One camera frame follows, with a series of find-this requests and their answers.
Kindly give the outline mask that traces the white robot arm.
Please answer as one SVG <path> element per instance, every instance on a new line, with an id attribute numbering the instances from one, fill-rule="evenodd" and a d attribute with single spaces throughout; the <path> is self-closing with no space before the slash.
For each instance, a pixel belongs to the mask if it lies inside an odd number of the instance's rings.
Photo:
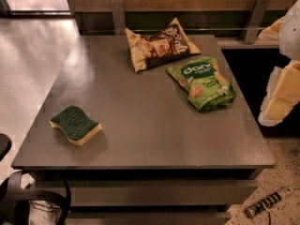
<path id="1" fill-rule="evenodd" d="M 300 102 L 300 0 L 286 15 L 259 34 L 264 41 L 277 41 L 279 52 L 291 59 L 284 68 L 274 67 L 266 87 L 258 121 L 273 127 Z"/>

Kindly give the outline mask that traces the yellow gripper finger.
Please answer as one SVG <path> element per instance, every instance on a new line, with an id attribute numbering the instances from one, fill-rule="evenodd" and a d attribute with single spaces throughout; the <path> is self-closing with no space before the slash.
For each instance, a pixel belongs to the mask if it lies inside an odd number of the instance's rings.
<path id="1" fill-rule="evenodd" d="M 283 120 L 300 102 L 300 63 L 291 62 L 288 66 L 275 67 L 268 86 L 268 103 L 265 115 L 270 120 Z"/>

